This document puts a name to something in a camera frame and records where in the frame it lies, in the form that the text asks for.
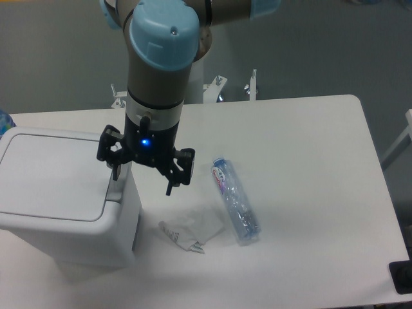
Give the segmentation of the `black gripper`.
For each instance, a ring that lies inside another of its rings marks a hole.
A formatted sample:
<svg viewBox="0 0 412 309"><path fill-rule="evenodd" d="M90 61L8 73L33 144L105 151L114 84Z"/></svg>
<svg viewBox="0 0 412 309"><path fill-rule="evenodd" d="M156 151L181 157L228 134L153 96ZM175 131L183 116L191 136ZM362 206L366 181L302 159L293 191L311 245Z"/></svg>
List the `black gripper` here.
<svg viewBox="0 0 412 309"><path fill-rule="evenodd" d="M112 125L107 125L99 139L97 160L106 162L112 169L112 179L118 180L121 166L128 162L158 169L168 180L166 195L173 187L189 185L192 178L196 151L193 148L176 150L174 142L178 124L146 135L139 131L139 125L125 117L124 135Z"/></svg>

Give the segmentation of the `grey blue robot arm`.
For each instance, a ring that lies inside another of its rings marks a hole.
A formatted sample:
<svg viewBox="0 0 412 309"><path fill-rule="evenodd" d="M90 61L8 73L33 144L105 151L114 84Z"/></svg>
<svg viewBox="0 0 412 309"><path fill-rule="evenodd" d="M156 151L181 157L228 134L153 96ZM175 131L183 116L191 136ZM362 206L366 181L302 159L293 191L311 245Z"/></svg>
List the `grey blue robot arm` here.
<svg viewBox="0 0 412 309"><path fill-rule="evenodd" d="M129 59L124 130L104 128L97 158L118 180L135 162L157 169L168 188L189 185L195 151L174 146L192 64L201 58L202 28L254 19L279 1L101 1L114 29L122 30Z"/></svg>

